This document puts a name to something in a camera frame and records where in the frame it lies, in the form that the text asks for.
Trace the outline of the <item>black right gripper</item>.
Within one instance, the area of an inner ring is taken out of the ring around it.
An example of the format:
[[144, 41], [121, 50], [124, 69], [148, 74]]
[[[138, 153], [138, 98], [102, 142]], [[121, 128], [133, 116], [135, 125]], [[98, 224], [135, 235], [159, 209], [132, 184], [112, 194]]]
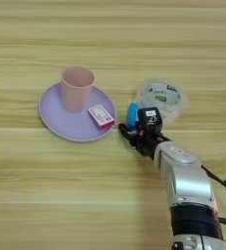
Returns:
[[130, 129], [126, 124], [118, 125], [119, 132], [128, 141], [131, 141], [131, 146], [134, 147], [142, 156], [154, 159], [155, 151], [159, 144], [168, 141], [168, 138], [163, 134], [149, 134], [144, 130]]

